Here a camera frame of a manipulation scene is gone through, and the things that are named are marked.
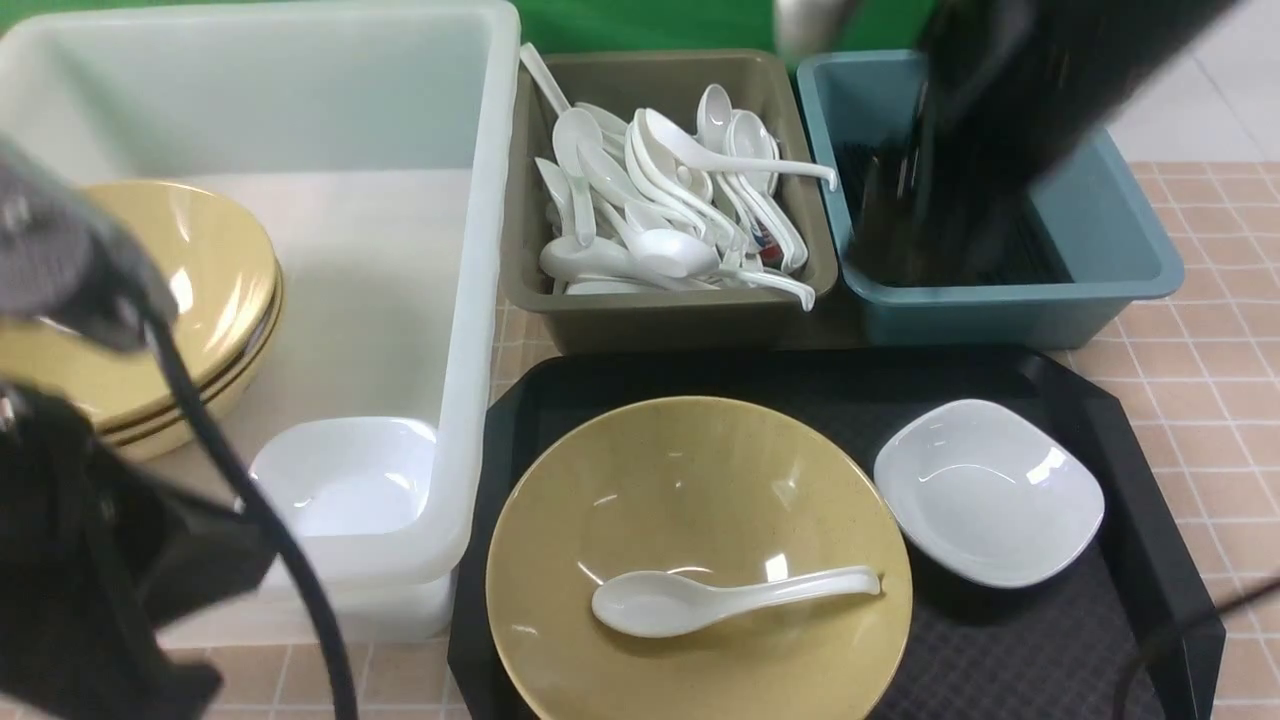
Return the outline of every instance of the spoon handle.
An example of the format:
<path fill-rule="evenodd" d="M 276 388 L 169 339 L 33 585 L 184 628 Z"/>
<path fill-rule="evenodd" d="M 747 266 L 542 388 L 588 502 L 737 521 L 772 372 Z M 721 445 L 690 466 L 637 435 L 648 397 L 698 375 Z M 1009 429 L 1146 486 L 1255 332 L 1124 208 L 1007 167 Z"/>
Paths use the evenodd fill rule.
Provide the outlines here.
<path fill-rule="evenodd" d="M 721 591 L 730 615 L 837 594 L 879 594 L 879 577 L 867 565 L 824 570 L 776 583 Z"/>

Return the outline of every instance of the stacked yellow bowls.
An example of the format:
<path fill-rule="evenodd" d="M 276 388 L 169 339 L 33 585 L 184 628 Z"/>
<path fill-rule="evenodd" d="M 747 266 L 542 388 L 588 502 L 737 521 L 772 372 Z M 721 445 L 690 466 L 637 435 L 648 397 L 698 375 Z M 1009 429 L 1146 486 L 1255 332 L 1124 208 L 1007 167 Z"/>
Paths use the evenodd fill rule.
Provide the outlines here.
<path fill-rule="evenodd" d="M 159 181 L 87 188 L 151 255 L 178 301 L 174 341 L 201 400 L 221 418 L 261 368 L 284 307 L 271 241 L 241 205 Z M 125 457 L 146 460 L 191 439 L 148 354 L 118 355 L 42 324 L 0 327 L 0 377 L 76 404 Z"/>

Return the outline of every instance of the white floor tile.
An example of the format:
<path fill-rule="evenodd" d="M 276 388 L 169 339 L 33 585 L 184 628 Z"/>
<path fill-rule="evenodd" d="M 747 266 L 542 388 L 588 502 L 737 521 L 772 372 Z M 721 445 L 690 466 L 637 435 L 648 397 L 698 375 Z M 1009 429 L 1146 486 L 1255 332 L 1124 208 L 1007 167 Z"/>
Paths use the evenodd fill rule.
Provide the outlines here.
<path fill-rule="evenodd" d="M 1257 143 L 1190 55 L 1152 78 L 1111 123 L 1130 161 L 1256 161 Z"/>
<path fill-rule="evenodd" d="M 1196 58 L 1267 160 L 1280 160 L 1280 1 L 1248 0 L 1208 31 Z"/>

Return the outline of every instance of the teal plastic bin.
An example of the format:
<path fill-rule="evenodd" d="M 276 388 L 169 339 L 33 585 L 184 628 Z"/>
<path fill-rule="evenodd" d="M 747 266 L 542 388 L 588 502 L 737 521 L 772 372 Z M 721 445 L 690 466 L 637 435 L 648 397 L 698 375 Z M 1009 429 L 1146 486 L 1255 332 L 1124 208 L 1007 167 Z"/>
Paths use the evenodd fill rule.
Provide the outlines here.
<path fill-rule="evenodd" d="M 796 81 L 814 159 L 836 167 L 838 146 L 905 136 L 923 78 L 923 58 L 906 50 L 803 63 Z M 1032 200 L 1074 282 L 897 288 L 845 261 L 845 249 L 858 242 L 849 204 L 841 190 L 824 187 L 841 277 L 864 301 L 868 341 L 1079 347 L 1134 300 L 1165 297 L 1181 286 L 1181 258 L 1106 131 L 1033 188 Z"/>

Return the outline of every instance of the ceramic spoon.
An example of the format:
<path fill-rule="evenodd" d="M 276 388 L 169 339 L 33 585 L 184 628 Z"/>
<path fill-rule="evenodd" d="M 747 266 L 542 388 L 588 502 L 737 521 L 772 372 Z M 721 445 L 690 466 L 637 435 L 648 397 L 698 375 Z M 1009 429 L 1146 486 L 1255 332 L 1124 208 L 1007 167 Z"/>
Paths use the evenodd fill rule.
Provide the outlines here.
<path fill-rule="evenodd" d="M 625 146 L 626 152 L 623 160 L 626 161 L 627 165 L 627 177 L 631 178 L 631 182 L 636 186 L 636 190 L 640 191 L 640 195 L 648 199 L 650 204 L 659 205 L 680 215 L 680 218 L 684 222 L 690 223 L 695 228 L 698 228 L 699 234 L 704 234 L 707 232 L 707 222 L 703 220 L 698 215 L 698 213 L 694 213 L 680 200 L 672 197 L 666 191 L 663 191 L 657 184 L 649 181 L 649 176 L 646 176 L 644 169 L 640 167 L 640 159 L 636 154 L 636 145 L 637 145 L 636 128 L 631 127 L 627 129 L 627 140 Z"/>
<path fill-rule="evenodd" d="M 584 275 L 631 278 L 663 290 L 712 290 L 714 286 L 695 279 L 675 279 L 641 265 L 627 249 L 609 241 L 579 245 L 575 238 L 558 237 L 547 243 L 539 264 L 548 275 L 568 283 Z"/>
<path fill-rule="evenodd" d="M 732 220 L 726 218 L 724 214 L 716 208 L 710 206 L 710 204 L 705 200 L 680 184 L 676 158 L 667 150 L 667 147 L 664 147 L 649 133 L 649 128 L 645 123 L 648 113 L 648 110 L 636 110 L 636 117 L 631 123 L 631 133 L 628 136 L 628 141 L 632 143 L 635 150 L 636 160 L 640 163 L 641 172 L 663 192 L 692 209 L 700 217 L 709 218 L 713 223 L 723 228 L 724 232 L 728 233 L 730 238 L 726 242 L 732 242 L 732 238 L 741 232 L 741 228 L 735 225 Z M 690 141 L 696 145 L 696 141 L 692 138 L 690 138 Z"/>
<path fill-rule="evenodd" d="M 728 91 L 717 83 L 707 86 L 703 99 L 698 102 L 698 141 L 713 152 L 724 152 L 724 143 L 728 138 L 728 123 L 733 119 L 733 102 L 728 97 Z M 739 225 L 742 227 L 742 231 L 753 237 L 759 234 L 755 219 L 748 211 L 739 192 L 730 186 L 723 174 L 716 173 L 714 179 L 716 186 L 724 199 L 728 200 L 728 204 L 733 208 L 733 213 L 737 214 Z M 751 246 L 759 247 L 755 242 Z"/>
<path fill-rule="evenodd" d="M 608 208 L 605 215 L 618 228 L 622 242 L 643 265 L 668 278 L 687 278 L 707 274 L 705 268 L 719 265 L 719 255 L 705 242 L 680 232 L 662 218 L 637 202 L 627 202 L 627 219 Z"/>
<path fill-rule="evenodd" d="M 552 196 L 552 202 L 556 204 L 556 211 L 559 213 L 561 232 L 575 234 L 573 201 L 570 197 L 568 178 L 564 177 L 564 170 L 543 158 L 534 158 L 534 164 L 538 165 L 538 173 L 543 176 L 543 184 L 547 186 L 547 192 Z"/>
<path fill-rule="evenodd" d="M 814 177 L 827 181 L 827 187 L 837 190 L 840 176 L 836 170 L 818 165 L 815 163 L 797 163 L 795 160 L 760 160 L 755 158 L 731 158 L 719 152 L 713 152 L 703 147 L 696 140 L 689 136 L 680 126 L 671 122 L 662 113 L 646 109 L 643 110 L 646 132 L 655 141 L 669 150 L 681 163 L 707 172 L 718 173 L 782 173 L 791 176 Z"/>
<path fill-rule="evenodd" d="M 586 110 L 593 118 L 595 118 L 596 124 L 600 126 L 604 135 L 612 135 L 621 138 L 627 133 L 627 122 L 604 108 L 591 105 L 590 102 L 573 102 L 573 106 L 580 110 Z"/>
<path fill-rule="evenodd" d="M 712 152 L 723 152 L 728 122 L 732 119 L 733 102 L 728 99 L 728 91 L 717 83 L 708 85 L 703 99 L 698 101 L 698 142 Z"/>
<path fill-rule="evenodd" d="M 618 575 L 596 588 L 591 611 L 600 623 L 620 633 L 673 638 L 764 607 L 879 593 L 879 578 L 867 566 L 740 588 L 713 588 L 680 575 L 640 571 Z"/>
<path fill-rule="evenodd" d="M 736 113 L 728 123 L 728 138 L 726 150 L 737 158 L 768 158 L 769 156 L 769 131 L 764 122 L 755 113 Z M 762 209 L 763 214 L 772 220 L 771 232 L 783 242 L 783 273 L 792 273 L 809 261 L 809 249 L 805 246 L 800 231 L 796 229 L 791 218 L 782 210 L 776 200 L 768 193 L 768 173 L 740 173 L 741 192 L 749 205 Z"/>
<path fill-rule="evenodd" d="M 526 42 L 520 46 L 520 61 L 525 64 L 529 74 L 534 76 L 534 82 L 538 88 L 543 91 L 543 96 L 550 102 L 552 110 L 556 110 L 557 115 L 563 115 L 568 106 L 568 97 L 564 97 L 564 91 L 559 88 L 556 78 L 552 76 L 550 69 L 547 68 L 547 63 L 543 61 L 543 56 L 538 54 L 538 49 L 534 47 L 532 42 Z"/>
<path fill-rule="evenodd" d="M 570 195 L 573 197 L 573 227 L 577 228 L 577 241 L 585 247 L 595 240 L 595 213 L 591 209 L 591 186 L 582 176 L 582 163 L 579 146 L 600 147 L 604 135 L 586 110 L 571 108 L 566 110 L 552 129 L 552 149 L 568 178 Z"/>

